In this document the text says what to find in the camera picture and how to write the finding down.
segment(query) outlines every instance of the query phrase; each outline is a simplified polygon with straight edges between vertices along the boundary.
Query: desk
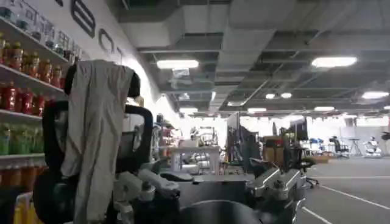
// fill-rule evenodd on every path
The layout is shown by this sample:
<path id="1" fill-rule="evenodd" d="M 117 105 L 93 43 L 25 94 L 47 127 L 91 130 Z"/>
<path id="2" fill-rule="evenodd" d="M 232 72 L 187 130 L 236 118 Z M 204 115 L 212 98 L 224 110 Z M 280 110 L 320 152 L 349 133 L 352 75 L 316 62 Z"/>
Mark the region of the desk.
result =
<path id="1" fill-rule="evenodd" d="M 219 147 L 205 146 L 205 147 L 171 147 L 171 169 L 172 171 L 180 171 L 180 157 L 181 154 L 193 153 L 208 153 L 210 156 L 210 171 L 215 175 L 219 175 Z"/>

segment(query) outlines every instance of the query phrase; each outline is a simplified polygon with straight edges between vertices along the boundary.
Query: ductwork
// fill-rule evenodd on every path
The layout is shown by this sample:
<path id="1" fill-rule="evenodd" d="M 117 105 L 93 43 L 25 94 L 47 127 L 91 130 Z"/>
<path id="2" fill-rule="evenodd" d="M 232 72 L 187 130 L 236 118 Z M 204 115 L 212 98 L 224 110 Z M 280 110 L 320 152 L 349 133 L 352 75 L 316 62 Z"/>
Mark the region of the ductwork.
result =
<path id="1" fill-rule="evenodd" d="M 154 7 L 122 10 L 119 22 L 136 47 L 167 47 L 186 33 L 222 32 L 227 11 L 228 5 L 178 7 L 177 0 L 163 0 Z"/>
<path id="2" fill-rule="evenodd" d="M 234 0 L 218 58 L 217 79 L 220 72 L 248 71 L 295 3 L 296 0 Z M 229 86 L 229 91 L 236 87 Z M 215 92 L 211 113 L 217 112 L 229 95 L 221 87 L 216 87 Z"/>

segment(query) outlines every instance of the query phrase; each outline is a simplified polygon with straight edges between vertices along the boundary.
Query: computer monitor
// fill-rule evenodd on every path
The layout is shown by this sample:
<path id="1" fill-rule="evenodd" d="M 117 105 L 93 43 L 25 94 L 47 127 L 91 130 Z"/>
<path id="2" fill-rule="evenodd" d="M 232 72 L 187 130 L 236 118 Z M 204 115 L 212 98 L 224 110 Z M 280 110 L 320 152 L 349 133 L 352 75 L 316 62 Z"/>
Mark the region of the computer monitor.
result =
<path id="1" fill-rule="evenodd" d="M 290 127 L 288 128 L 288 132 L 294 133 L 294 139 L 296 141 L 307 141 L 308 133 L 307 133 L 307 120 L 306 118 L 302 118 L 296 121 L 290 122 Z"/>

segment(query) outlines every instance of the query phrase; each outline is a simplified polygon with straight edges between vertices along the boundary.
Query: yellow bottle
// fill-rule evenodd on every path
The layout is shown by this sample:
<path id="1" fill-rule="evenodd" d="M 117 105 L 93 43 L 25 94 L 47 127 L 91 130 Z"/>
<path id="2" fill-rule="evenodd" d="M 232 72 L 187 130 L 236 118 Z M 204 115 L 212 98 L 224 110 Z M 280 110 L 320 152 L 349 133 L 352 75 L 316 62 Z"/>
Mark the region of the yellow bottle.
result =
<path id="1" fill-rule="evenodd" d="M 15 208 L 15 213 L 13 215 L 13 224 L 23 224 L 22 223 L 22 209 L 21 209 L 20 205 L 18 205 Z"/>

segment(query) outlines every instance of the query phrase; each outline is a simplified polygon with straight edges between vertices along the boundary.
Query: white floor line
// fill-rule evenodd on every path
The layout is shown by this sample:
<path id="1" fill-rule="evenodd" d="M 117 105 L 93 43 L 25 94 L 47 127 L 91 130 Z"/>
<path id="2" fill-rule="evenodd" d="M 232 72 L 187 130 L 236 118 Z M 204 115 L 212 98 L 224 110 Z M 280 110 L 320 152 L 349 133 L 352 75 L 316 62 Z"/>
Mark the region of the white floor line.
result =
<path id="1" fill-rule="evenodd" d="M 366 200 L 366 199 L 363 199 L 363 198 L 359 198 L 357 196 L 354 196 L 354 195 L 351 195 L 351 194 L 347 194 L 345 192 L 342 192 L 342 191 L 338 191 L 336 189 L 333 189 L 333 188 L 330 188 L 330 187 L 327 187 L 327 186 L 324 186 L 324 185 L 321 185 L 322 188 L 325 188 L 326 190 L 330 190 L 330 191 L 333 191 L 333 192 L 336 192 L 336 193 L 339 193 L 339 194 L 342 194 L 342 195 L 345 195 L 345 196 L 348 196 L 350 198 L 353 198 L 353 199 L 356 199 L 356 200 L 359 200 L 359 201 L 363 201 L 363 202 L 366 202 L 370 205 L 375 205 L 375 206 L 378 206 L 379 208 L 383 208 L 383 209 L 386 209 L 386 210 L 390 210 L 389 207 L 386 207 L 384 205 L 380 205 L 378 203 L 375 203 L 375 202 L 372 202 L 372 201 L 369 201 L 369 200 Z"/>
<path id="2" fill-rule="evenodd" d="M 326 176 L 326 177 L 323 177 L 323 176 L 310 176 L 311 178 L 316 178 L 316 179 L 348 179 L 348 180 L 362 180 L 362 179 L 367 179 L 367 180 L 370 180 L 370 179 L 379 179 L 379 180 L 387 180 L 387 179 L 390 179 L 390 176 L 367 176 L 367 177 L 337 177 L 337 176 L 334 176 L 334 177 L 330 177 L 330 176 Z"/>
<path id="3" fill-rule="evenodd" d="M 323 221 L 325 224 L 332 224 L 331 222 L 329 222 L 328 220 L 326 220 L 325 218 L 321 217 L 320 215 L 318 215 L 317 213 L 309 210 L 308 208 L 306 207 L 303 207 L 302 208 L 305 212 L 311 214 L 312 216 L 316 217 L 317 219 Z"/>

